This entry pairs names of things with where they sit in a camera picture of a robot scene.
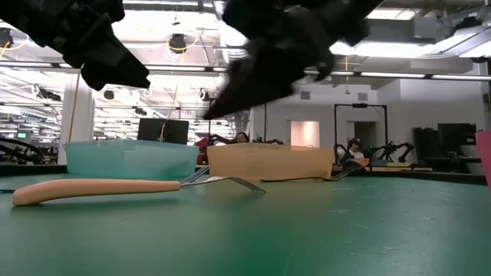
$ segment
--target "pillar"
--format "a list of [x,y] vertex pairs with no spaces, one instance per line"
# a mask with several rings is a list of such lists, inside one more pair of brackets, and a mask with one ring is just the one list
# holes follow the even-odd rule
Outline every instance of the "pillar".
[[[489,63],[484,63],[484,64],[474,64],[475,67],[477,67],[477,70],[479,72],[479,75],[482,76],[488,76],[491,73],[488,70],[488,67],[491,67],[491,64]],[[491,99],[489,99],[490,96],[490,91],[491,91],[491,83],[490,82],[481,82],[480,83],[480,89],[481,89],[481,94],[482,99],[483,99],[483,105],[484,105],[484,129],[485,130],[491,130],[491,103],[489,102]]]
[[64,151],[66,143],[92,141],[94,137],[95,92],[87,86],[82,77],[78,78],[77,74],[69,74],[67,77],[61,113],[58,165],[67,164]]

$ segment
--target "doorway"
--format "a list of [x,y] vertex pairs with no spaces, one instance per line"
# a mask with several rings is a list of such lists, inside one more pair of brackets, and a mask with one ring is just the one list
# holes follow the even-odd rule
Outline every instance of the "doorway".
[[377,145],[377,123],[376,122],[353,122],[354,137],[361,140],[364,146]]
[[292,146],[320,147],[319,122],[291,121],[290,130]]

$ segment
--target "metal stand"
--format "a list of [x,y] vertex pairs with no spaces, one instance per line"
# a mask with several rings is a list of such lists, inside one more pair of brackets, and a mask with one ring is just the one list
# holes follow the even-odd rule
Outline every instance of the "metal stand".
[[389,143],[388,123],[387,123],[387,105],[384,104],[368,104],[368,103],[337,103],[334,105],[334,146],[338,145],[338,107],[353,107],[353,108],[368,108],[382,107],[384,109],[384,128],[385,128],[385,144]]
[[262,138],[263,141],[267,141],[266,139],[266,134],[268,132],[268,104],[264,104],[264,137]]

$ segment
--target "white column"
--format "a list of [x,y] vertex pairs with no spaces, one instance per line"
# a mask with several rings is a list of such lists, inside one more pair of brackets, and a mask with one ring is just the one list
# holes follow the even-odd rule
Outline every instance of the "white column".
[[68,75],[64,86],[58,164],[66,165],[64,145],[67,142],[92,141],[94,137],[95,93],[82,77]]

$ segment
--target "pink object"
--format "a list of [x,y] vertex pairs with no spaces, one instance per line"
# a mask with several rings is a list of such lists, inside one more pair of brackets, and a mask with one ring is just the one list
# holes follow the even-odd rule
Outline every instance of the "pink object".
[[477,151],[483,163],[484,173],[488,187],[491,189],[491,130],[482,131],[476,134]]

